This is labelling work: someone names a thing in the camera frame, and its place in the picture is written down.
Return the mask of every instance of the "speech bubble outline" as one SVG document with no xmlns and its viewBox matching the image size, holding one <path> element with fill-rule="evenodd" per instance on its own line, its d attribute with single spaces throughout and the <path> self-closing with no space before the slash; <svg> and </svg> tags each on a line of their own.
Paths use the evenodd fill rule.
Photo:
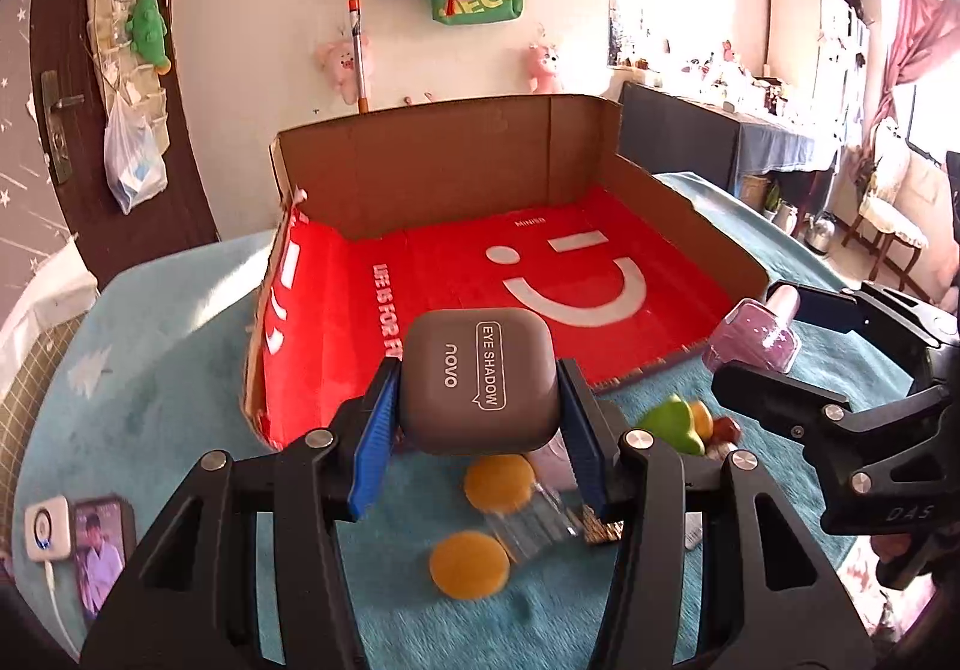
<svg viewBox="0 0 960 670">
<path fill-rule="evenodd" d="M 490 327 L 490 333 L 486 334 L 481 331 L 483 327 Z M 485 344 L 487 337 L 490 338 L 488 340 L 490 341 L 490 348 Z M 485 411 L 504 409 L 507 406 L 507 385 L 503 368 L 503 330 L 500 324 L 496 320 L 481 320 L 474 330 L 474 342 L 477 353 L 477 392 L 476 396 L 470 401 Z M 488 360 L 493 361 L 493 366 L 488 366 Z M 493 369 L 492 375 L 486 374 L 488 368 Z M 488 377 L 492 377 L 493 382 L 488 382 Z M 480 399 L 482 394 L 484 399 L 491 394 L 490 391 L 483 390 L 488 385 L 493 386 L 493 398 L 498 400 L 493 404 Z"/>
</svg>

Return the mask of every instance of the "pink plush toy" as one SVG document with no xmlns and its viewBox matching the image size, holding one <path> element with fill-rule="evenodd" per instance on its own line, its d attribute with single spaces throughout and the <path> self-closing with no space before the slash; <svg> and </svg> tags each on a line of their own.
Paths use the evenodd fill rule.
<svg viewBox="0 0 960 670">
<path fill-rule="evenodd" d="M 360 38 L 363 45 L 363 69 L 367 76 L 370 76 L 373 69 L 370 54 L 370 40 L 363 35 Z M 357 102 L 357 78 L 353 70 L 353 43 L 349 38 L 340 41 L 330 41 L 327 44 L 320 44 L 314 51 L 314 57 L 317 59 L 318 66 L 326 73 L 326 81 L 330 83 L 331 88 L 344 99 L 347 104 L 353 105 Z"/>
<path fill-rule="evenodd" d="M 563 92 L 563 82 L 557 73 L 557 48 L 553 44 L 531 44 L 527 57 L 530 74 L 530 92 Z"/>
</svg>

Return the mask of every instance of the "white plastic bag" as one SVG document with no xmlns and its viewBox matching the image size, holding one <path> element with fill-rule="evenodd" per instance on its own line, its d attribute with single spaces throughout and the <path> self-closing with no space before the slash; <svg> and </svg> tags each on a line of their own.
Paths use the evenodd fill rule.
<svg viewBox="0 0 960 670">
<path fill-rule="evenodd" d="M 167 167 L 147 118 L 138 115 L 119 93 L 104 135 L 104 169 L 123 214 L 167 187 Z"/>
</svg>

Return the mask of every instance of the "door handle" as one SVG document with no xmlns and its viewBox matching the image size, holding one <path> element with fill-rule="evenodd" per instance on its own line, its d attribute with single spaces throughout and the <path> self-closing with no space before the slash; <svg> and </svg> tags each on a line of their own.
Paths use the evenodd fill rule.
<svg viewBox="0 0 960 670">
<path fill-rule="evenodd" d="M 59 80 L 55 71 L 45 71 L 40 74 L 40 91 L 43 96 L 43 124 L 47 129 L 47 139 L 50 141 L 50 164 L 53 168 L 53 179 L 56 184 L 63 184 L 73 174 L 70 165 L 70 154 L 67 151 L 64 120 L 61 112 L 69 107 L 83 104 L 83 93 L 79 95 L 61 96 Z"/>
</svg>

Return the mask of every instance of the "green plush toy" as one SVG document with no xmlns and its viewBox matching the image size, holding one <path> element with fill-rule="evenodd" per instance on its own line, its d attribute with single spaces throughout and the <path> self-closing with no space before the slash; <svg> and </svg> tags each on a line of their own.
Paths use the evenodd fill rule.
<svg viewBox="0 0 960 670">
<path fill-rule="evenodd" d="M 130 19 L 127 21 L 127 33 L 133 37 L 130 48 L 157 69 L 157 74 L 170 71 L 170 59 L 163 46 L 163 37 L 167 35 L 167 24 L 160 15 L 157 0 L 136 0 Z"/>
<path fill-rule="evenodd" d="M 702 456 L 706 452 L 704 441 L 697 435 L 690 406 L 676 394 L 648 409 L 637 423 L 637 429 L 669 442 L 679 453 Z"/>
</svg>

